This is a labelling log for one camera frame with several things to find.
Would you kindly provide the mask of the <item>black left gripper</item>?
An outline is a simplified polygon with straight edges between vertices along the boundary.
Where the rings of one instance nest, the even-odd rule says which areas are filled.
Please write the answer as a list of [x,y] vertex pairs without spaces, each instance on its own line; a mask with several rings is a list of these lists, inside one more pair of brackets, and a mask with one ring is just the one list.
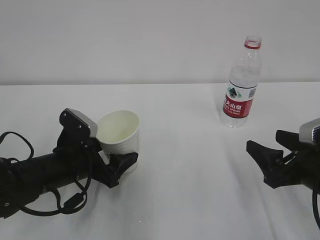
[[100,151],[102,147],[98,140],[90,137],[87,130],[77,132],[66,129],[60,133],[53,149],[54,153],[66,157],[75,173],[91,177],[108,188],[116,187],[122,175],[132,173],[138,166],[137,152],[111,154],[109,164],[105,164]]

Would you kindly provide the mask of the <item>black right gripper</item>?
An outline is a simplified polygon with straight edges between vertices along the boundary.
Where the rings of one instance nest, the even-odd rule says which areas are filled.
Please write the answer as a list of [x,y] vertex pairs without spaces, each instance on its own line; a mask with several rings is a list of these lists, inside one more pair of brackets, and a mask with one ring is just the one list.
[[273,189],[303,185],[318,192],[320,150],[316,148],[299,150],[301,143],[299,134],[295,132],[277,130],[275,140],[291,153],[284,156],[283,150],[268,148],[252,140],[246,142],[246,151],[262,171],[264,183]]

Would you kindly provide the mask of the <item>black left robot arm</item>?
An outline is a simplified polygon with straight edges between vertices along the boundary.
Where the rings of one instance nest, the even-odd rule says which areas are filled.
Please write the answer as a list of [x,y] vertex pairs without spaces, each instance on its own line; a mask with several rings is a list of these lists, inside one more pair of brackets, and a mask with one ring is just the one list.
[[[29,147],[26,160],[0,159],[0,216],[6,219],[21,211],[38,217],[71,215],[84,208],[93,180],[108,188],[119,184],[121,176],[138,160],[138,153],[110,155],[105,164],[102,150],[95,138],[75,140],[62,132],[52,153],[34,157],[34,148],[22,135],[17,135]],[[41,195],[53,193],[56,209],[40,211],[27,205]]]

